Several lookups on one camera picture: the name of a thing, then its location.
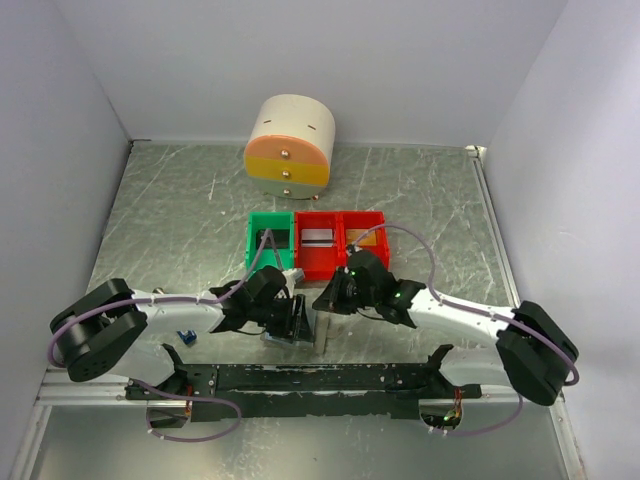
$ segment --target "white wall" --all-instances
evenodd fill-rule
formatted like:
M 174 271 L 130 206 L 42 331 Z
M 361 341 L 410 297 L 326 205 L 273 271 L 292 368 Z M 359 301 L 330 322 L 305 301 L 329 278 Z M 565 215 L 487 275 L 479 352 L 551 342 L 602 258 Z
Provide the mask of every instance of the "white wall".
M 640 472 L 640 3 L 574 1 L 489 147 L 516 281 L 581 351 L 566 390 L 591 478 Z
M 246 140 L 315 97 L 348 142 L 486 145 L 566 0 L 56 0 L 133 138 Z
M 127 142 L 50 0 L 1 2 L 0 478 L 44 374 L 49 321 L 87 281 Z

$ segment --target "cream cylinder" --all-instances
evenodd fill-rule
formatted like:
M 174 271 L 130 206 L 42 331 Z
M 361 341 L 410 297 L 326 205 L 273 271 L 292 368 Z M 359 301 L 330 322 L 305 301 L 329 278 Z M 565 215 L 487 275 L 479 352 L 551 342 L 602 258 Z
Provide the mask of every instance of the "cream cylinder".
M 277 95 L 260 109 L 245 168 L 264 193 L 310 198 L 329 183 L 335 121 L 327 107 L 301 95 Z

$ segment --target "scratched metal surface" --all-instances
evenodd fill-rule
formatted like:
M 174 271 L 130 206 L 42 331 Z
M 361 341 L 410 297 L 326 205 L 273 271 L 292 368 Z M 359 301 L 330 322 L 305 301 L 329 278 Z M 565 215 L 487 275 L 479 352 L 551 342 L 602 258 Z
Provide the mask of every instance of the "scratched metal surface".
M 196 293 L 244 273 L 251 211 L 382 210 L 387 221 L 433 245 L 436 288 L 469 300 L 507 304 L 498 256 L 466 151 L 443 147 L 336 147 L 329 187 L 317 201 L 264 196 L 243 169 L 239 146 L 136 144 L 118 191 L 90 288 L 122 277 L 136 289 Z M 389 232 L 391 269 L 426 279 L 418 243 Z M 311 300 L 321 291 L 305 288 Z M 361 316 L 334 316 L 324 354 L 273 348 L 234 333 L 200 336 L 192 348 L 167 334 L 186 362 L 419 362 L 438 345 L 468 346 L 439 331 L 411 330 Z
M 338 147 L 330 187 L 317 202 L 264 197 L 242 169 L 235 146 L 140 145 L 134 149 L 107 227 L 91 286 L 121 276 L 136 288 L 195 292 L 243 272 L 252 210 L 381 209 L 389 221 L 421 231 L 438 257 L 436 287 L 479 302 L 506 304 L 488 221 L 462 149 Z M 424 279 L 417 243 L 389 233 L 392 269 Z M 308 289 L 311 296 L 317 289 Z M 265 347 L 256 338 L 220 334 L 195 347 L 174 343 L 190 362 L 423 361 L 437 345 L 464 339 L 361 317 L 342 327 L 322 356 Z M 464 428 L 508 416 L 514 403 L 465 406 Z M 192 424 L 209 435 L 229 421 Z M 567 478 L 547 409 L 526 404 L 512 425 L 482 438 L 443 440 L 419 421 L 385 416 L 260 418 L 204 444 L 162 442 L 146 434 L 144 408 L 54 407 L 33 479 L 372 479 L 517 476 Z
M 499 422 L 512 403 L 465 406 L 465 425 Z M 384 416 L 244 420 L 222 439 L 163 442 L 144 407 L 54 407 L 32 479 L 425 480 L 566 479 L 548 409 L 528 403 L 512 427 L 486 437 L 429 435 L 419 420 Z M 230 420 L 192 424 L 205 436 Z

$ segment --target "black bracket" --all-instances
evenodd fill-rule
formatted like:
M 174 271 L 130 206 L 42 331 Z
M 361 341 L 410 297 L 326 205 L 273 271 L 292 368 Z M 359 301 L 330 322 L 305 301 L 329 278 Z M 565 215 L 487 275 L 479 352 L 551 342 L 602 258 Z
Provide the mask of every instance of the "black bracket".
M 313 308 L 351 315 L 359 308 L 373 307 L 394 325 L 416 328 L 408 310 L 413 298 L 424 288 L 424 283 L 396 280 L 374 253 L 359 250 L 349 257 L 347 268 L 336 270 Z
M 551 340 L 571 361 L 578 359 L 576 346 L 540 305 L 524 301 L 513 312 L 515 320 Z M 569 366 L 549 347 L 517 327 L 498 332 L 496 347 L 513 388 L 539 405 L 553 405 L 569 375 Z
M 179 395 L 231 400 L 243 417 L 306 415 L 390 415 L 420 418 L 418 400 L 453 399 L 454 386 L 439 372 L 452 348 L 440 347 L 427 363 L 344 365 L 203 365 L 176 366 L 176 375 L 158 388 Z M 463 397 L 480 398 L 479 385 L 461 387 Z M 126 387 L 128 400 L 160 400 L 139 385 Z M 211 422 L 235 412 L 193 402 L 191 420 Z
M 133 291 L 121 278 L 111 279 L 56 316 L 55 333 L 65 323 L 103 305 L 127 300 Z M 134 305 L 110 310 L 71 327 L 57 341 L 69 378 L 86 382 L 108 372 L 147 326 L 147 316 Z
M 234 280 L 209 291 L 220 297 L 237 283 Z M 222 302 L 224 320 L 213 333 L 239 330 L 248 321 L 265 325 L 273 319 L 284 318 L 287 311 L 291 310 L 291 300 L 276 297 L 286 283 L 282 272 L 270 265 L 255 272 L 230 298 Z

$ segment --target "purple cable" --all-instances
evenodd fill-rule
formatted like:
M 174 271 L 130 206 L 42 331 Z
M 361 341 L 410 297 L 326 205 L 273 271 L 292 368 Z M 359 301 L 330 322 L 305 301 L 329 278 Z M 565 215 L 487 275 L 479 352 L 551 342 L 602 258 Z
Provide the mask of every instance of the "purple cable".
M 504 420 L 498 423 L 494 423 L 493 425 L 489 425 L 488 427 L 478 428 L 477 430 L 471 430 L 471 431 L 462 431 L 462 432 L 457 430 L 447 431 L 447 430 L 442 430 L 441 428 L 436 428 L 435 430 L 437 430 L 438 432 L 442 432 L 443 435 L 446 434 L 447 436 L 452 436 L 452 437 L 475 437 L 476 435 L 484 435 L 485 433 L 494 432 L 499 428 L 505 427 L 511 422 L 513 422 L 516 418 L 518 418 L 518 415 L 520 415 L 520 412 L 522 412 L 522 407 L 524 407 L 524 399 L 522 398 L 522 395 L 518 394 L 518 406 L 516 407 L 515 411 L 511 415 L 509 415 L 507 418 L 505 418 Z
M 275 252 L 275 257 L 276 257 L 276 262 L 278 263 L 278 267 L 280 268 L 280 270 L 284 270 L 282 266 L 282 261 L 280 260 L 280 254 L 278 252 L 278 249 L 276 248 L 275 239 L 273 238 L 273 233 L 271 232 L 271 229 L 268 228 L 264 231 L 264 234 L 262 235 L 262 241 L 260 242 L 260 246 L 258 247 L 258 250 L 256 250 L 256 256 L 254 257 L 253 262 L 251 262 L 251 265 L 247 269 L 247 272 L 245 273 L 244 277 L 242 277 L 242 279 L 238 283 L 236 283 L 233 287 L 231 287 L 231 289 L 224 295 L 217 297 L 215 299 L 198 298 L 198 297 L 190 297 L 190 296 L 158 297 L 158 298 L 154 296 L 154 297 L 147 297 L 147 298 L 130 298 L 127 300 L 120 300 L 119 302 L 109 303 L 107 305 L 94 308 L 93 310 L 90 310 L 86 313 L 83 313 L 82 315 L 79 315 L 69 320 L 62 327 L 56 330 L 56 332 L 51 337 L 51 340 L 49 341 L 49 345 L 47 346 L 47 360 L 49 360 L 49 363 L 54 367 L 64 368 L 64 364 L 58 362 L 54 356 L 55 346 L 58 340 L 60 339 L 60 337 L 64 335 L 66 332 L 68 332 L 70 328 L 77 325 L 78 323 L 84 320 L 87 320 L 88 318 L 95 317 L 96 315 L 100 315 L 104 312 L 108 312 L 109 310 L 113 310 L 114 308 L 125 307 L 127 305 L 137 305 L 141 303 L 172 303 L 172 302 L 198 303 L 199 302 L 207 305 L 216 305 L 218 303 L 224 302 L 231 295 L 236 293 L 240 289 L 240 287 L 242 287 L 242 285 L 247 281 L 251 273 L 255 270 L 256 266 L 258 265 L 258 260 L 260 259 L 260 256 L 262 255 L 264 247 L 267 244 L 267 240 L 271 242 L 271 247 Z
M 418 240 L 422 244 L 422 246 L 425 248 L 425 250 L 429 254 L 429 259 L 431 260 L 431 270 L 429 271 L 429 276 L 427 278 L 427 288 L 429 289 L 429 292 L 431 293 L 431 296 L 433 296 L 433 298 L 436 301 L 438 301 L 439 303 L 442 303 L 443 305 L 447 305 L 448 307 L 452 307 L 452 308 L 455 308 L 457 310 L 461 310 L 463 312 L 474 313 L 476 315 L 480 315 L 480 316 L 486 317 L 486 318 L 494 318 L 496 320 L 502 320 L 503 322 L 506 322 L 509 325 L 512 325 L 512 326 L 514 326 L 516 328 L 519 328 L 523 332 L 527 333 L 528 335 L 531 335 L 533 338 L 535 338 L 536 340 L 538 340 L 541 343 L 543 343 L 546 347 L 551 349 L 551 351 L 553 351 L 553 353 L 558 355 L 562 359 L 563 362 L 565 362 L 567 364 L 567 366 L 569 367 L 569 370 L 571 370 L 571 373 L 573 374 L 573 378 L 571 380 L 569 380 L 569 381 L 566 381 L 564 383 L 565 386 L 572 386 L 572 385 L 575 385 L 576 383 L 578 383 L 578 381 L 580 380 L 580 374 L 578 373 L 578 369 L 576 368 L 576 366 L 573 363 L 573 361 L 569 358 L 569 356 L 566 353 L 564 353 L 551 340 L 549 340 L 544 335 L 536 332 L 533 328 L 528 327 L 527 325 L 525 325 L 525 324 L 523 324 L 521 322 L 518 322 L 517 320 L 514 320 L 513 318 L 506 317 L 504 315 L 492 314 L 491 312 L 489 312 L 487 310 L 483 310 L 483 309 L 476 308 L 476 307 L 470 307 L 468 305 L 462 305 L 460 303 L 453 302 L 453 301 L 448 300 L 446 298 L 442 299 L 440 297 L 440 295 L 438 294 L 438 292 L 436 291 L 436 289 L 434 288 L 434 286 L 433 286 L 433 280 L 434 280 L 435 275 L 436 275 L 436 255 L 433 252 L 433 249 L 427 243 L 427 241 L 420 234 L 418 234 L 418 233 L 414 232 L 413 230 L 410 230 L 410 229 L 408 229 L 406 227 L 403 227 L 401 225 L 395 225 L 393 223 L 383 223 L 381 225 L 376 225 L 375 227 L 371 227 L 369 230 L 367 230 L 362 235 L 360 235 L 355 240 L 355 242 L 353 242 L 353 243 L 355 245 L 357 245 L 358 242 L 360 242 L 363 238 L 365 238 L 371 232 L 374 232 L 374 231 L 376 231 L 376 230 L 378 230 L 380 228 L 395 228 L 397 230 L 402 230 L 403 232 L 406 232 L 409 235 L 413 236 L 416 240 Z
M 204 402 L 204 403 L 217 403 L 219 405 L 226 405 L 228 407 L 233 408 L 236 413 L 238 414 L 236 421 L 233 422 L 233 425 L 231 425 L 229 428 L 227 428 L 226 430 L 223 430 L 222 432 L 219 433 L 215 433 L 213 435 L 209 435 L 207 437 L 199 437 L 199 438 L 183 438 L 183 437 L 174 437 L 172 435 L 163 435 L 162 433 L 158 432 L 157 430 L 155 430 L 152 426 L 151 426 L 151 419 L 149 418 L 149 410 L 147 409 L 147 427 L 149 428 L 149 433 L 151 435 L 153 435 L 154 437 L 158 437 L 161 440 L 169 440 L 171 442 L 180 442 L 180 443 L 200 443 L 200 442 L 208 442 L 209 440 L 216 440 L 218 438 L 224 437 L 225 435 L 233 432 L 236 428 L 238 428 L 240 426 L 240 421 L 242 420 L 242 411 L 240 410 L 240 407 L 230 401 L 230 400 L 225 400 L 223 398 L 215 398 L 215 397 L 188 397 L 186 395 L 175 395 L 173 393 L 167 393 L 167 392 L 163 392 L 162 390 L 158 390 L 157 388 L 149 385 L 148 383 L 145 383 L 143 381 L 140 380 L 133 380 L 134 382 L 136 382 L 138 385 L 140 385 L 142 388 L 144 388 L 145 390 L 148 390 L 151 393 L 155 393 L 158 396 L 164 397 L 164 398 L 168 398 L 170 400 L 180 400 L 180 401 L 185 401 L 185 402 Z

